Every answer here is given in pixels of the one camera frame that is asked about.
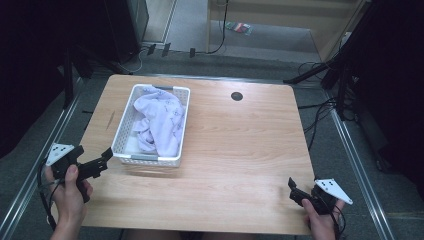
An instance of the hand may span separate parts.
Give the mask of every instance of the hand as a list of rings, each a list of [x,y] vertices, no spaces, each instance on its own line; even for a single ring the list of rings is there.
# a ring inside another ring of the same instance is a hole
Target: hand
[[[316,211],[312,203],[308,199],[302,200],[303,208],[307,215],[305,216],[305,222],[310,223],[312,238],[314,240],[332,240],[336,239],[334,233],[334,222],[329,214],[327,215],[319,215]],[[333,209],[334,218],[338,221],[340,211],[344,206],[344,202],[342,200],[337,200],[336,206]]]
[[[46,168],[46,179],[54,181],[51,167]],[[59,214],[56,230],[51,239],[77,239],[81,228],[82,221],[87,213],[87,208],[84,204],[82,195],[76,186],[78,178],[78,167],[76,165],[69,166],[65,184],[57,187],[53,194],[53,200],[56,203],[56,208]],[[87,194],[90,196],[93,193],[93,187],[86,180],[83,181]]]

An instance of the laundry basket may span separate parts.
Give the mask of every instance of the laundry basket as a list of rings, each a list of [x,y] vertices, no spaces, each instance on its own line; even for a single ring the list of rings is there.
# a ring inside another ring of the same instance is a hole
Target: laundry basket
[[[143,151],[138,147],[137,132],[133,131],[133,125],[140,113],[134,108],[134,102],[143,96],[145,87],[155,87],[174,94],[184,107],[184,120],[182,137],[179,144],[177,156],[161,157],[156,151]],[[113,156],[119,158],[123,163],[150,166],[179,167],[181,162],[181,152],[184,142],[185,127],[187,122],[187,112],[190,100],[190,89],[176,86],[156,86],[149,84],[137,84],[133,87],[131,95],[125,107],[121,122],[112,143]]]

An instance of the person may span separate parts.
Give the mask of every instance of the person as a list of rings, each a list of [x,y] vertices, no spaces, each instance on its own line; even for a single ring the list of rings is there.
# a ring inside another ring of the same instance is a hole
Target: person
[[[46,168],[45,175],[48,181],[54,181],[51,167]],[[59,217],[57,219],[56,229],[50,238],[52,240],[78,239],[82,221],[87,213],[87,207],[77,188],[77,178],[78,167],[76,165],[69,166],[66,171],[65,184],[59,185],[54,191],[53,200],[56,204]],[[91,196],[93,187],[87,180],[84,180],[83,183],[87,189],[88,196]]]
[[[53,181],[53,173],[50,167],[46,168],[46,178],[49,181]],[[56,203],[56,207],[59,214],[57,226],[51,240],[61,239],[77,239],[81,228],[82,221],[87,213],[87,207],[84,204],[81,193],[76,186],[76,180],[78,178],[78,168],[75,165],[69,166],[65,184],[59,186],[53,194],[53,200]],[[93,187],[84,180],[84,186],[87,189],[88,196],[93,193]],[[314,240],[333,240],[336,239],[334,233],[334,222],[330,215],[319,215],[311,202],[307,199],[302,200],[303,208],[306,211],[305,222],[310,226],[312,238]],[[343,209],[344,202],[338,200],[336,207],[333,210],[335,219],[339,219],[340,211]],[[154,230],[140,230],[139,232],[132,232],[132,237],[127,236],[127,239],[134,238],[140,239],[140,234],[149,236],[148,239],[179,239],[179,235],[176,231],[166,232],[154,231]],[[203,236],[203,239],[253,239],[250,234],[225,234],[220,233],[207,233]]]

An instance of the cloth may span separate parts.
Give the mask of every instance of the cloth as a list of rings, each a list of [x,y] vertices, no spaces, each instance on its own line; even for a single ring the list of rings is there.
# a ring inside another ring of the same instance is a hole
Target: cloth
[[[143,88],[143,96],[134,102],[134,108],[143,114],[134,123],[138,145],[144,151],[156,150],[161,157],[178,154],[185,119],[185,107],[172,93],[152,86]]]

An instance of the table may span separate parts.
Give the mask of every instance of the table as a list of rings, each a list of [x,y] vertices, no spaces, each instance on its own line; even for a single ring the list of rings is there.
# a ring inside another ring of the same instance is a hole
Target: table
[[[112,158],[90,179],[85,226],[309,234],[288,178],[304,190],[314,174],[293,90],[287,85],[111,76],[81,141],[80,162],[111,146],[133,85],[191,89],[179,168]],[[231,98],[243,95],[241,101]]]
[[[227,21],[310,29],[322,61],[339,49],[343,36],[356,25],[365,0],[230,0]],[[211,20],[223,21],[225,0],[208,0],[206,51]]]

